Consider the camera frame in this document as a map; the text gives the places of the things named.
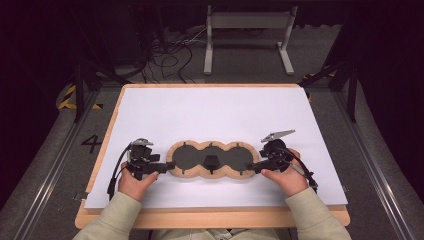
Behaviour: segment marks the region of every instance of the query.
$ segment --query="metal stand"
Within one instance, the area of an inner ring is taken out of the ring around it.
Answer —
[[[285,31],[284,39],[282,42],[277,42],[278,51],[286,73],[293,75],[294,70],[286,47],[296,18],[296,12],[297,7],[292,7],[290,12],[212,12],[209,5],[206,19],[207,45],[204,74],[212,74],[212,28],[282,28]]]
[[[340,62],[332,66],[326,67],[320,72],[314,74],[312,77],[307,80],[299,83],[300,87],[306,87],[309,84],[316,82],[323,78],[324,76],[337,71],[333,79],[329,83],[329,88],[331,91],[341,91],[343,86],[346,84],[349,79],[349,90],[348,90],[348,100],[347,100],[347,112],[350,116],[352,122],[356,122],[355,119],[355,101],[356,101],[356,88],[358,81],[358,71],[354,63]]]
[[[110,79],[113,79],[121,84],[129,84],[128,80],[123,77],[112,73],[103,67],[94,64],[86,59],[81,59],[79,64],[75,67],[75,86],[76,86],[76,105],[77,113],[74,122],[78,122],[81,116],[84,114],[84,81],[90,91],[99,91],[101,88],[101,82],[96,72],[101,72]]]

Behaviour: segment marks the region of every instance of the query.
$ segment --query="finger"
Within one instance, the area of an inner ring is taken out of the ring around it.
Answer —
[[[300,158],[300,153],[292,148],[289,148],[289,151],[293,153],[297,158]]]
[[[128,162],[122,162],[121,163],[121,169],[124,169],[128,165]]]
[[[158,177],[159,177],[159,173],[153,172],[152,174],[144,178],[142,182],[143,184],[146,185],[146,187],[149,187],[152,183],[154,183],[158,179]]]
[[[128,176],[128,175],[131,175],[132,176],[130,170],[128,170],[128,168],[127,168],[127,165],[128,165],[128,162],[121,163],[121,173],[122,173],[122,176]]]
[[[268,170],[268,169],[262,169],[261,174],[264,177],[271,179],[274,182],[277,182],[277,180],[279,179],[279,173]]]

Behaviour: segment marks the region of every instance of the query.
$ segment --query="floor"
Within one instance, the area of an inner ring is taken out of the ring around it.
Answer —
[[[144,76],[137,74],[130,80],[183,83],[178,71],[190,60],[180,70],[189,83],[298,83],[305,74],[319,71],[339,29],[322,26],[293,30],[288,46],[293,76],[285,74],[275,46],[280,33],[252,30],[215,33],[210,76],[203,74],[205,38],[199,35],[190,42],[190,50],[183,47],[173,57],[157,53],[159,66],[150,63]],[[127,71],[117,70],[119,74]],[[342,92],[331,92],[328,81],[322,79],[306,91],[311,94],[311,107],[345,186],[351,217],[347,229],[352,238],[424,239],[424,205],[385,145],[360,86],[357,122],[352,123],[345,111],[347,86]],[[58,106],[68,88],[64,86],[57,97]],[[86,106],[90,109],[98,104],[102,108],[88,110],[78,123],[73,122],[74,109],[60,110],[49,136],[0,213],[0,239],[71,239],[78,232],[74,225],[80,206],[78,194],[87,186],[100,149],[99,145],[92,149],[87,143],[95,143],[96,136],[97,142],[103,140],[120,89],[119,84],[105,79],[99,92],[86,91]],[[130,239],[147,239],[147,232],[134,230]]]

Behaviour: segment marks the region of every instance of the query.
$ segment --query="white paper sheet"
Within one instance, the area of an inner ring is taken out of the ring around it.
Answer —
[[[126,88],[85,208],[108,204],[106,191],[116,162],[138,138],[153,142],[152,153],[161,154],[160,162],[165,162],[167,151],[179,141],[242,141],[259,152],[261,139],[269,133],[290,129],[296,132],[282,140],[315,173],[323,202],[347,204],[303,88]],[[285,206],[284,199],[279,187],[260,174],[247,180],[212,180],[166,173],[148,189],[143,208]]]

